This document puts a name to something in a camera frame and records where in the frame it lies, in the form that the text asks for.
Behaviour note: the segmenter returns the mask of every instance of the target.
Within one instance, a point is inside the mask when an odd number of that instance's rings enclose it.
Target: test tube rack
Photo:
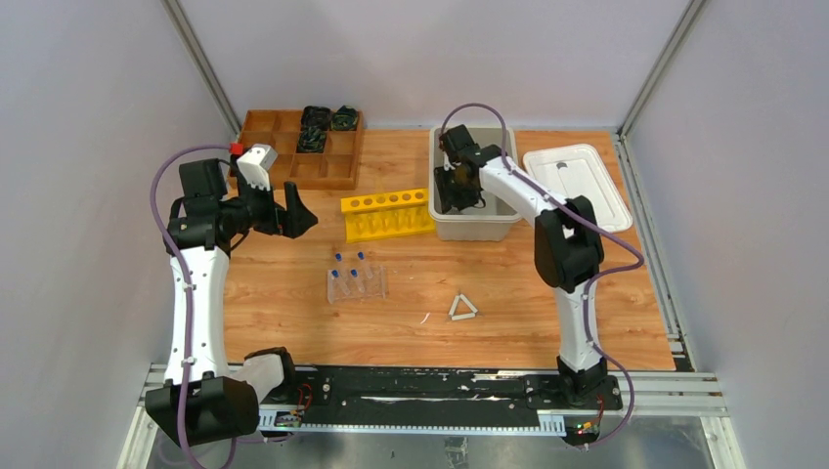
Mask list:
[[[346,242],[420,235],[435,231],[427,189],[372,193],[340,199]]]
[[[340,285],[340,280],[334,278],[332,270],[326,271],[327,297],[330,304],[340,300],[372,298],[375,296],[385,299],[388,296],[386,269],[382,266],[371,268],[371,278],[368,278],[365,269],[358,269],[359,281],[363,284],[364,291],[360,291],[357,281],[349,274],[350,269],[343,269],[338,272],[340,272],[340,278],[344,282],[345,288]]]

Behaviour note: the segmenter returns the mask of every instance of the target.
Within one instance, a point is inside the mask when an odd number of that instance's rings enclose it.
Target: small white object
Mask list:
[[[230,377],[252,386],[256,399],[261,403],[272,389],[283,383],[283,360],[275,354],[251,357]]]
[[[593,146],[528,151],[523,162],[527,173],[545,188],[567,198],[587,197],[599,227],[615,233],[633,225],[631,212]]]
[[[460,301],[460,296],[455,295],[455,301],[452,302],[452,308],[449,309],[449,316],[455,315],[455,309],[458,308],[458,302]]]
[[[462,301],[463,303],[466,303],[466,306],[468,306],[468,307],[469,307],[469,309],[470,309],[470,310],[472,310],[472,313],[473,313],[473,314],[477,314],[477,313],[478,313],[478,309],[477,309],[477,308],[475,308],[475,305],[473,305],[471,301],[469,301],[469,298],[466,298],[466,295],[464,295],[463,293],[461,293],[461,294],[460,294],[460,295],[458,295],[458,296],[460,297],[460,301]]]
[[[247,184],[255,189],[271,188],[268,170],[277,160],[277,152],[268,145],[256,144],[236,161]]]
[[[454,315],[452,316],[452,320],[471,320],[474,317],[474,313],[466,313],[465,315]]]

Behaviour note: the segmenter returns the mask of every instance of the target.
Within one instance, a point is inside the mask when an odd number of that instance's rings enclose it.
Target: gray plastic bin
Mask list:
[[[472,139],[481,148],[495,144],[501,146],[501,127],[470,127]],[[507,127],[507,154],[518,154],[515,147],[515,134]],[[435,221],[438,237],[444,241],[500,241],[509,233],[521,216],[503,200],[489,192],[482,193],[487,206],[484,208],[466,208],[458,213],[440,213],[440,198],[435,187],[434,168],[443,166],[444,154],[438,147],[440,127],[434,127],[429,133],[429,215]]]

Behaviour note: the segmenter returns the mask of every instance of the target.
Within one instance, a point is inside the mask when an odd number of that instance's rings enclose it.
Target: wire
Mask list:
[[[155,453],[154,453],[155,457],[158,460],[160,460],[161,462],[163,462],[164,464],[168,465],[168,466],[183,466],[185,464],[188,464],[187,459],[174,460],[174,459],[168,457],[166,454],[164,454],[164,451],[165,451],[164,447],[167,446],[167,442],[170,442],[170,440],[165,438],[165,437],[166,437],[166,435],[164,434],[164,432],[158,432],[156,434],[156,436],[155,436]],[[196,454],[196,452],[194,451],[194,455],[196,457],[202,457],[205,454],[207,454],[208,451],[210,451],[210,448],[204,448],[204,451],[201,454]]]
[[[225,151],[228,151],[230,150],[230,146],[199,145],[196,147],[190,147],[188,149],[182,149],[181,151],[173,154],[172,156],[167,158],[166,161],[161,163],[161,167],[159,167],[158,171],[155,172],[155,177],[153,177],[153,183],[150,186],[150,210],[153,212],[153,219],[155,220],[155,225],[161,232],[161,236],[164,238],[164,243],[167,244],[167,247],[170,248],[170,251],[173,253],[173,256],[175,256],[176,260],[178,261],[185,285],[192,285],[193,279],[190,276],[190,269],[187,266],[187,261],[185,261],[184,255],[182,254],[178,246],[176,246],[173,237],[170,235],[170,233],[164,227],[164,223],[161,221],[161,214],[158,211],[158,204],[156,203],[158,183],[161,181],[161,176],[164,174],[164,171],[166,171],[167,168],[170,167],[170,165],[173,164],[177,159],[184,156],[185,154],[203,149],[223,149]],[[187,287],[184,291],[186,305],[184,327],[184,357],[189,358],[193,355],[193,289]],[[187,408],[187,396],[189,395],[188,386],[190,385],[190,366],[191,364],[187,361],[184,361],[182,363],[182,383],[181,389],[179,390],[178,407],[176,409],[176,430],[178,432],[179,445],[181,446],[182,452],[187,457],[187,460],[190,462],[190,465],[195,467],[196,469],[206,469],[198,462],[196,456],[193,454],[193,449],[190,447],[190,442],[187,441],[185,410]],[[231,449],[230,453],[228,454],[228,460],[222,465],[220,469],[227,469],[231,466],[231,463],[233,463],[233,458],[236,455],[236,445],[237,439],[233,438],[231,440]]]
[[[236,164],[235,161],[233,161],[233,160],[226,161],[224,159],[219,159],[219,163],[220,164],[226,164],[231,169],[230,171],[228,171],[228,176],[231,176],[231,177],[238,177],[239,176],[239,172],[240,172],[239,171],[239,166]]]
[[[311,400],[314,399],[314,388],[312,388],[311,385],[308,383],[302,383],[302,387],[308,388],[308,402],[305,403],[305,408],[302,409],[302,411],[304,412],[305,410],[308,410],[308,407],[311,406]]]
[[[599,404],[598,415],[589,422],[589,424],[593,426],[598,426],[598,424],[601,423],[601,417],[604,416],[604,398],[602,398],[600,394],[597,394],[596,398],[598,399]]]
[[[506,123],[503,120],[503,116],[501,116],[501,114],[497,110],[495,110],[493,107],[483,105],[483,104],[480,104],[480,103],[467,103],[465,105],[461,105],[461,106],[456,107],[452,112],[449,113],[449,115],[446,116],[446,119],[443,121],[443,125],[441,126],[441,135],[443,135],[443,133],[446,131],[446,126],[449,123],[449,119],[451,119],[452,116],[455,115],[459,110],[465,109],[467,107],[481,107],[483,109],[488,110],[489,112],[494,114],[495,117],[498,118],[498,121],[501,123],[501,162],[502,162],[503,166],[509,171],[509,173],[511,175],[518,178],[524,184],[526,184],[527,186],[532,188],[534,191],[538,192],[541,196],[547,195],[547,191],[544,188],[542,188],[541,186],[539,186],[535,181],[533,181],[532,179],[524,176],[520,171],[514,171],[513,170],[512,163],[509,161],[509,158],[506,157]],[[631,374],[628,372],[628,370],[624,366],[622,366],[622,364],[619,363],[616,359],[614,359],[613,357],[611,357],[607,353],[605,353],[604,350],[602,350],[602,348],[598,345],[598,342],[595,340],[595,337],[593,337],[592,331],[590,330],[590,321],[589,321],[589,311],[590,311],[590,309],[589,309],[590,295],[589,294],[590,294],[590,289],[602,277],[609,276],[609,275],[615,274],[617,272],[633,271],[635,269],[638,269],[638,268],[642,267],[645,263],[645,258],[644,258],[644,256],[642,256],[642,254],[635,247],[633,247],[627,241],[621,239],[620,237],[616,236],[615,234],[612,234],[612,233],[607,232],[606,230],[603,230],[601,227],[599,227],[595,223],[585,219],[584,217],[581,217],[579,214],[577,214],[573,210],[570,210],[566,205],[562,204],[561,202],[556,200],[554,197],[546,197],[546,198],[549,199],[550,203],[552,203],[555,206],[555,208],[558,208],[559,210],[564,212],[568,217],[575,220],[576,222],[578,222],[583,227],[585,227],[589,230],[592,230],[592,231],[594,231],[594,232],[610,239],[611,241],[615,242],[616,244],[622,246],[623,248],[625,248],[628,252],[630,252],[636,258],[636,262],[634,262],[633,264],[629,264],[629,265],[626,265],[626,266],[620,266],[620,267],[614,267],[614,268],[611,268],[611,269],[608,269],[606,271],[602,271],[602,272],[596,274],[591,279],[589,279],[587,281],[587,284],[585,285],[585,295],[583,297],[583,302],[582,302],[582,314],[583,314],[582,319],[583,319],[584,324],[585,324],[585,335],[587,336],[588,342],[592,344],[593,349],[599,355],[601,355],[607,361],[611,362],[614,366],[619,368],[619,370],[625,376],[625,380],[628,381],[628,387],[630,389],[630,394],[631,394],[631,401],[628,403],[628,410],[625,412],[625,416],[622,417],[622,421],[619,422],[619,425],[616,428],[614,428],[613,431],[610,432],[608,435],[606,435],[605,437],[593,442],[591,444],[591,446],[593,447],[593,446],[596,446],[596,445],[602,445],[602,444],[604,444],[604,442],[607,442],[611,438],[614,438],[619,433],[619,431],[622,430],[622,428],[624,428],[625,425],[628,424],[628,422],[631,420],[631,416],[633,415],[633,405],[635,404],[635,391],[633,390],[633,379],[631,378]]]
[[[302,400],[305,398],[305,391],[303,391],[303,390],[302,390],[302,387],[301,387],[301,386],[300,386],[300,387],[298,387],[298,388],[296,388],[296,389],[298,389],[298,390],[299,390],[299,401],[297,401],[297,403],[296,403],[296,411],[298,412],[298,411],[300,411],[300,410],[303,410],[303,408],[302,408]]]

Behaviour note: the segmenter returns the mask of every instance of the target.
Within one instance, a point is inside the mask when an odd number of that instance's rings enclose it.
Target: yellow test tube rack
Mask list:
[[[429,191],[372,193],[340,199],[346,242],[372,241],[435,231],[429,216]]]

